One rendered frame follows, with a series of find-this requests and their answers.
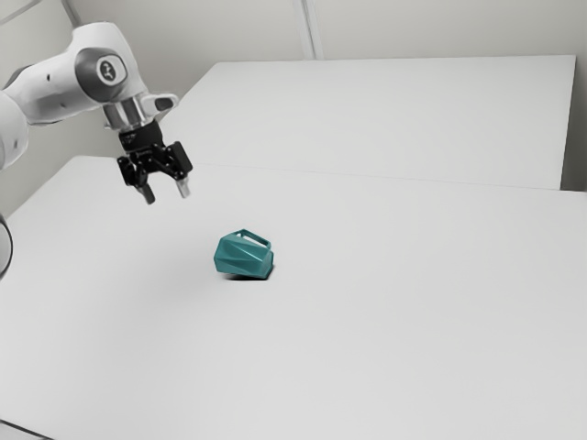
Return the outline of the teal faceted mug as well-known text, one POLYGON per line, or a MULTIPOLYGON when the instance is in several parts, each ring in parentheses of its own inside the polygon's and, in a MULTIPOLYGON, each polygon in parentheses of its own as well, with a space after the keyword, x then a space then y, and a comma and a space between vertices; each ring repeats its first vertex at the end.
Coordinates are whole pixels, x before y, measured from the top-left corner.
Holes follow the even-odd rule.
POLYGON ((258 280, 270 276, 273 259, 271 242, 247 229, 222 236, 213 257, 218 272, 258 280))

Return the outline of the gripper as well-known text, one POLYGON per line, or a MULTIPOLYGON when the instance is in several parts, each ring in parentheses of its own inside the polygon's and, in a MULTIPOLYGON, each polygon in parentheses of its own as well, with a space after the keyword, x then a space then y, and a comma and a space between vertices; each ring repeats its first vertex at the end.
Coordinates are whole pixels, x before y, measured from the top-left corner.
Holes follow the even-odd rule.
POLYGON ((179 141, 164 145, 163 134, 156 120, 120 132, 118 140, 123 155, 116 162, 125 185, 134 187, 147 204, 155 202, 155 195, 148 183, 148 171, 163 171, 172 177, 182 198, 191 194, 189 174, 193 164, 179 141))

